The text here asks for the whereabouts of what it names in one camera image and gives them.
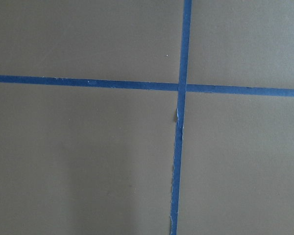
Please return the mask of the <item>brown paper table cover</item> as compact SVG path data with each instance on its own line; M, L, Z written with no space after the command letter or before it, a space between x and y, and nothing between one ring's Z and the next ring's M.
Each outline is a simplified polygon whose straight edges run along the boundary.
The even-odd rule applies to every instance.
M0 235L294 235L294 0L0 0Z

